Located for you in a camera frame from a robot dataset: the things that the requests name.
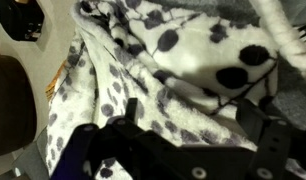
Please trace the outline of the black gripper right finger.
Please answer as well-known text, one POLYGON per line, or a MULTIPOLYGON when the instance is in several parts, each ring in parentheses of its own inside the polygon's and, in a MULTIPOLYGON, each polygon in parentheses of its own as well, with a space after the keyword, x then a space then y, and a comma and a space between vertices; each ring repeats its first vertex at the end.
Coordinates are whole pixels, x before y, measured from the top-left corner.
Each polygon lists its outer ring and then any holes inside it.
POLYGON ((306 129, 267 115, 248 99, 238 102, 236 121, 257 146, 247 180, 301 180, 287 169, 287 160, 294 159, 306 172, 306 129))

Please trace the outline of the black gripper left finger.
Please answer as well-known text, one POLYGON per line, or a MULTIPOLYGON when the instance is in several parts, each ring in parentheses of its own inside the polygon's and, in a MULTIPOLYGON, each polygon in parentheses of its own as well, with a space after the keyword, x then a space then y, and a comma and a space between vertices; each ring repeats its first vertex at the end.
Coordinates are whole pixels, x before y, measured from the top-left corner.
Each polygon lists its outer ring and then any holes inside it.
POLYGON ((138 100, 128 100, 123 116, 100 128, 76 127, 51 180, 95 180, 103 161, 114 158, 133 180, 206 180, 207 170, 192 154, 136 125, 138 100))

